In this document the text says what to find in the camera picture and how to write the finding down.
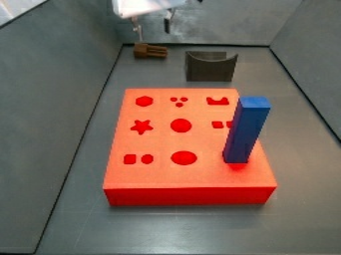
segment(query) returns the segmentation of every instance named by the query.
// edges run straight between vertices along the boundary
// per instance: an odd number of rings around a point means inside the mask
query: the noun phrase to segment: blue rectangular block
[[[266,97],[240,98],[222,152],[226,163],[248,163],[270,108]]]

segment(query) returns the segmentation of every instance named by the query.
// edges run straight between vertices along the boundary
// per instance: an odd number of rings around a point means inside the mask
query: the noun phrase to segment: table surface
[[[232,83],[185,80],[185,51],[240,58]],[[264,206],[111,207],[102,189],[127,88],[237,88],[273,109],[261,142],[279,182]],[[340,142],[268,48],[125,47],[89,125],[38,254],[340,253]]]

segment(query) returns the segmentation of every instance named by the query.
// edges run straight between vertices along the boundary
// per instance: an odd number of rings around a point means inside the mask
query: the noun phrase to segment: red block top surface
[[[129,89],[105,189],[276,187],[257,141],[249,163],[222,150],[238,101],[236,89]]]

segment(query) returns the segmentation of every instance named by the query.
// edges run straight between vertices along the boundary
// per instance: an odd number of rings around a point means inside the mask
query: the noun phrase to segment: red shape sorter box
[[[260,141],[248,163],[222,158],[237,101],[236,89],[126,90],[103,185],[111,205],[266,202],[277,183]]]

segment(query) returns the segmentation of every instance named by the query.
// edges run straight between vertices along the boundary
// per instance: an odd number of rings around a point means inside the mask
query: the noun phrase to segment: red block side
[[[214,205],[264,204],[275,187],[232,188],[130,188],[105,189],[110,204],[122,205]]]

